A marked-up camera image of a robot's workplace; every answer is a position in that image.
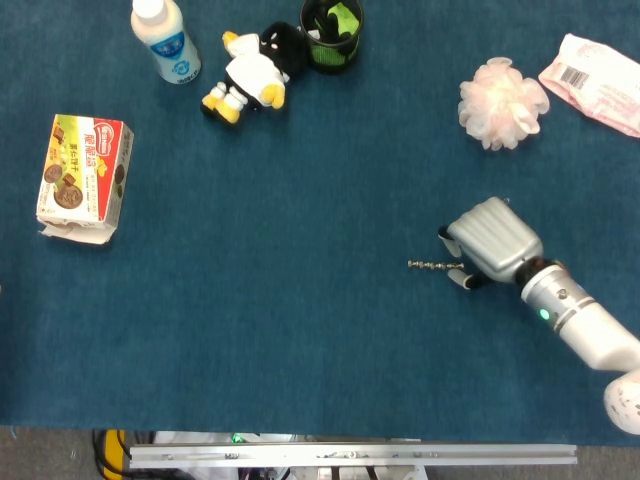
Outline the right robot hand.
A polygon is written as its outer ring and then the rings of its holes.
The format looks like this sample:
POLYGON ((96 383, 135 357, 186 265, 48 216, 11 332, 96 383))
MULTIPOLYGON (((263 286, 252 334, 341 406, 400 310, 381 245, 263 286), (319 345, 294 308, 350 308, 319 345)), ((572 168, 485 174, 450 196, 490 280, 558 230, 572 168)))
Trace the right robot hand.
POLYGON ((477 271, 449 268, 447 276, 465 290, 488 283, 513 283, 517 270, 543 255, 538 235, 498 197, 491 197, 441 227, 438 236, 452 256, 477 271))

